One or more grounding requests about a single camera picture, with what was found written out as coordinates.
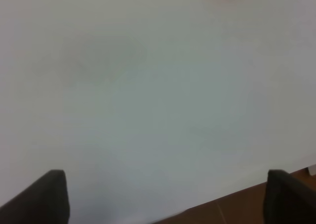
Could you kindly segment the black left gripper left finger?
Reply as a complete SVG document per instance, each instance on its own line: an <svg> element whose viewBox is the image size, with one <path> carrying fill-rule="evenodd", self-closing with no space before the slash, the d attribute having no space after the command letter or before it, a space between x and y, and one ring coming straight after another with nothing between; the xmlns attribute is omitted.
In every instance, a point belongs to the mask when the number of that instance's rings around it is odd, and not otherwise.
<svg viewBox="0 0 316 224"><path fill-rule="evenodd" d="M67 224L70 203L66 174L50 170L0 207L2 224Z"/></svg>

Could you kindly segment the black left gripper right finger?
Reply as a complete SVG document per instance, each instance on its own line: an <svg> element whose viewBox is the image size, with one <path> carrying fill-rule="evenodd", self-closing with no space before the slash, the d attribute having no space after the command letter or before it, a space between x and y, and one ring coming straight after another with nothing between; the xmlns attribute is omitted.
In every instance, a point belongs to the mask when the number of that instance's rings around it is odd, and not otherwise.
<svg viewBox="0 0 316 224"><path fill-rule="evenodd" d="M269 170L263 219L265 224L314 224L316 192L284 170Z"/></svg>

